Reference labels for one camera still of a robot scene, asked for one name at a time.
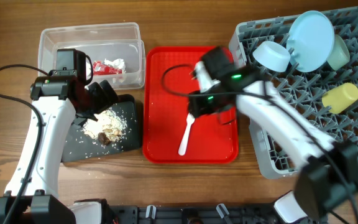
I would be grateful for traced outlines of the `light blue bowl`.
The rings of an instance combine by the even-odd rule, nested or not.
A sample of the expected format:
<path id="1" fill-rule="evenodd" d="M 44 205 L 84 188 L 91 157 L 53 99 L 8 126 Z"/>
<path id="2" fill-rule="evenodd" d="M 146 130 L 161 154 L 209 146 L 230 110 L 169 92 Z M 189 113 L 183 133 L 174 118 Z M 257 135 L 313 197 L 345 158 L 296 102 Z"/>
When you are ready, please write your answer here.
<path id="1" fill-rule="evenodd" d="M 252 53 L 255 60 L 262 66 L 274 72 L 284 72 L 290 62 L 290 53 L 282 45 L 272 42 L 262 42 Z"/>

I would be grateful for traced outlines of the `white napkin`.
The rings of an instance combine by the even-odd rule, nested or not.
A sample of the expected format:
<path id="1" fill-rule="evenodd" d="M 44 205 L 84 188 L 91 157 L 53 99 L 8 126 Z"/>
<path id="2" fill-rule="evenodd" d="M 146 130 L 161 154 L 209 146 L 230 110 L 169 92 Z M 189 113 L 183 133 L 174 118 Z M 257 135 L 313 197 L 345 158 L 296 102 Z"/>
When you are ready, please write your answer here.
<path id="1" fill-rule="evenodd" d="M 114 68 L 117 71 L 120 71 L 120 73 L 126 73 L 126 64 L 122 58 L 118 58 L 113 61 L 104 59 L 104 64 Z"/>

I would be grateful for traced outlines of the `white plastic fork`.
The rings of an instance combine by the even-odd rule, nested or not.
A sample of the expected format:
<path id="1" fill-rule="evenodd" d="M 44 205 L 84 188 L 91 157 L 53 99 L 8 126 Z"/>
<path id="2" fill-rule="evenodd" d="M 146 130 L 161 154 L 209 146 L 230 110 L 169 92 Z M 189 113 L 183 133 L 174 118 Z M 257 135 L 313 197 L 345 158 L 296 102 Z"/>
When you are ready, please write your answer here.
<path id="1" fill-rule="evenodd" d="M 191 113 L 188 113 L 188 115 L 186 117 L 185 132 L 183 134 L 183 137 L 181 139 L 181 143 L 180 143 L 180 146 L 178 149 L 178 154 L 180 156 L 184 156 L 186 154 L 186 150 L 188 147 L 188 141 L 189 141 L 189 137 L 190 137 L 190 131 L 191 131 L 191 127 L 194 122 L 195 122 L 195 117 Z"/>

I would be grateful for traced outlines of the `mint green bowl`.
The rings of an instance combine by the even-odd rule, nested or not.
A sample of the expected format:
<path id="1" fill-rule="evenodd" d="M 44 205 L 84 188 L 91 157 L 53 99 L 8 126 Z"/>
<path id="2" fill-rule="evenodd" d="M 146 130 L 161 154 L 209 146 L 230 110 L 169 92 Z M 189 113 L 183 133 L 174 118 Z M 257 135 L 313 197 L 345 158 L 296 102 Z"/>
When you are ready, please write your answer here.
<path id="1" fill-rule="evenodd" d="M 339 70 L 350 61 L 350 53 L 342 37 L 334 36 L 334 45 L 327 63 L 333 70 Z"/>

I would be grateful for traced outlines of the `rice and mushroom leftovers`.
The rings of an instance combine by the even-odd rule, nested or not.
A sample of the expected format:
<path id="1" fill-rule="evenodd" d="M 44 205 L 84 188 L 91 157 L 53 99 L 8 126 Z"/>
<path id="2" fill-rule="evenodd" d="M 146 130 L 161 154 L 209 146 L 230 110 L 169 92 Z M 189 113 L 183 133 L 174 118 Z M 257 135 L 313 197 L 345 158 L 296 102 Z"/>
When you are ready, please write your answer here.
<path id="1" fill-rule="evenodd" d="M 81 128 L 81 131 L 91 139 L 98 140 L 100 134 L 104 134 L 110 142 L 119 142 L 126 138 L 128 123 L 122 114 L 113 110 L 105 110 L 96 114 L 98 119 L 92 119 Z"/>

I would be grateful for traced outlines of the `light blue plate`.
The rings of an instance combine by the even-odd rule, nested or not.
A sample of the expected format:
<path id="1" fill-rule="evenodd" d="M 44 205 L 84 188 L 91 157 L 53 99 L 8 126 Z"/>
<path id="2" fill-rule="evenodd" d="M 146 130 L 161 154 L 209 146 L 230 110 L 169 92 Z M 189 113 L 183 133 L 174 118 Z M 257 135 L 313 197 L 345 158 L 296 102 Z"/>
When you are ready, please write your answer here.
<path id="1" fill-rule="evenodd" d="M 295 19 L 288 32 L 286 49 L 290 63 L 300 72 L 312 72 L 331 55 L 334 29 L 331 21 L 319 11 L 307 11 Z"/>

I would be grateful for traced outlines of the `yellow cup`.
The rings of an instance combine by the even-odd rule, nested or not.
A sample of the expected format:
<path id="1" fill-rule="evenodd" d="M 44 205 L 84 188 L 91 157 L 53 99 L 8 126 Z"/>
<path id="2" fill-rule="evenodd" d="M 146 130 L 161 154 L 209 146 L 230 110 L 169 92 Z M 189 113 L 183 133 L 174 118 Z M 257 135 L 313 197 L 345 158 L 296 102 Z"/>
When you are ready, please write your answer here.
<path id="1" fill-rule="evenodd" d="M 358 100 L 358 87 L 352 83 L 344 83 L 327 91 L 322 97 L 324 107 L 330 107 L 332 114 L 339 114 Z"/>

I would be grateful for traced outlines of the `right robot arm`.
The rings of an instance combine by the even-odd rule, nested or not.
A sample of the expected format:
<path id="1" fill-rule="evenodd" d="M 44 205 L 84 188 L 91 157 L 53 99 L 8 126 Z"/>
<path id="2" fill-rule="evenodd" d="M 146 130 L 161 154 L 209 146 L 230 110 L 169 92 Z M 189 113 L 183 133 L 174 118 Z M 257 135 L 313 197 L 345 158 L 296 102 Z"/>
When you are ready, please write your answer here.
<path id="1" fill-rule="evenodd" d="M 284 222 L 317 220 L 349 201 L 358 223 L 356 145 L 337 142 L 314 127 L 281 97 L 260 68 L 237 67 L 222 47 L 202 55 L 193 73 L 200 88 L 190 97 L 192 114 L 199 117 L 236 107 L 265 129 L 298 169 L 294 189 L 273 204 Z"/>

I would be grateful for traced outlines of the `red snack wrapper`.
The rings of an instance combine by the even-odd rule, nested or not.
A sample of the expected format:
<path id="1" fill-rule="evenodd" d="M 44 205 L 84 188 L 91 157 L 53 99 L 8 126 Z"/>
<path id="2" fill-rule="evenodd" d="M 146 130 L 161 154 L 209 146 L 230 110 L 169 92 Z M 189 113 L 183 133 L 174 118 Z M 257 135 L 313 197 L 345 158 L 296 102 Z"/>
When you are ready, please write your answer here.
<path id="1" fill-rule="evenodd" d="M 122 74 L 122 69 L 114 68 L 112 66 L 106 65 L 101 61 L 95 61 L 93 63 L 93 74 L 94 75 L 114 75 Z"/>

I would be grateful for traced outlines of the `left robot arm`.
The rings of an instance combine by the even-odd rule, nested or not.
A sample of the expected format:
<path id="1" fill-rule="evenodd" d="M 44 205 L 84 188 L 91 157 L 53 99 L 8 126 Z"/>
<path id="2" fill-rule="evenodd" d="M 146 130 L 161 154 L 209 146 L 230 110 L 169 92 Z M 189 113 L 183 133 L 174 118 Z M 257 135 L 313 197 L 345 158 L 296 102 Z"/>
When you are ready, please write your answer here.
<path id="1" fill-rule="evenodd" d="M 115 223 L 105 199 L 66 206 L 58 199 L 63 148 L 75 118 L 96 119 L 119 98 L 108 82 L 86 76 L 91 59 L 76 49 L 60 49 L 54 70 L 30 87 L 32 117 L 16 170 L 0 197 L 0 223 Z"/>

